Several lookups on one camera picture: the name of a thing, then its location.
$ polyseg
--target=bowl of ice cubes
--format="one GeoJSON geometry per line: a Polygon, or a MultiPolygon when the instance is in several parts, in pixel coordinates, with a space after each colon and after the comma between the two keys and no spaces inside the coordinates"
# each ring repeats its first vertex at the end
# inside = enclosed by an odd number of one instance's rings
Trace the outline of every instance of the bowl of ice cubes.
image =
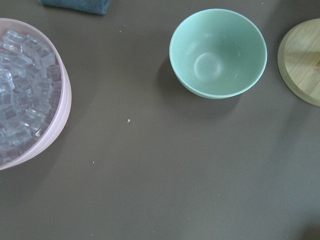
{"type": "Polygon", "coordinates": [[[25,22],[0,18],[0,170],[52,144],[70,108],[69,77],[52,42],[25,22]]]}

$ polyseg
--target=gray surface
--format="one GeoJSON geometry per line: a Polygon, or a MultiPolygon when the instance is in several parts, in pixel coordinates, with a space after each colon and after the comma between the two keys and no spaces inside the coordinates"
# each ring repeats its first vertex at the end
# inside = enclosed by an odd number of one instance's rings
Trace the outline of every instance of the gray surface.
{"type": "Polygon", "coordinates": [[[0,17],[51,39],[73,99],[48,149],[0,172],[0,239],[318,239],[320,108],[284,84],[277,50],[319,9],[318,0],[112,0],[98,16],[1,0],[0,17]],[[198,97],[170,66],[175,28],[209,8],[245,15],[265,37],[266,70],[240,96],[198,97]]]}

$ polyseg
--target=folded cloth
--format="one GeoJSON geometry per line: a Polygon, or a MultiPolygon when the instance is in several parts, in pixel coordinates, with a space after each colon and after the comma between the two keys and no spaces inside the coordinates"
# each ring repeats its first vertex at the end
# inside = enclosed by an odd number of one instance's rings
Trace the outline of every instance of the folded cloth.
{"type": "Polygon", "coordinates": [[[106,14],[110,0],[41,0],[42,4],[75,9],[92,14],[106,14]]]}

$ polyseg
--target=wooden lid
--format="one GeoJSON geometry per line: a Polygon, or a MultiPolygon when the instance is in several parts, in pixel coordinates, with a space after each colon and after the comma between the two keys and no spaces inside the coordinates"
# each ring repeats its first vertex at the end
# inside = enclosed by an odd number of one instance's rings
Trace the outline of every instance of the wooden lid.
{"type": "Polygon", "coordinates": [[[284,36],[278,67],[292,92],[320,107],[320,18],[300,23],[284,36]]]}

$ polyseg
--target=round wooden board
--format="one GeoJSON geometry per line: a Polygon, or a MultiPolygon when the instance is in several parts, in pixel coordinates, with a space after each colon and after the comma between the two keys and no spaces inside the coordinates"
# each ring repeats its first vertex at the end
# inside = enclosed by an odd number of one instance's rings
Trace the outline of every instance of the round wooden board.
{"type": "Polygon", "coordinates": [[[278,67],[298,97],[320,107],[320,18],[292,28],[278,50],[278,67]]]}

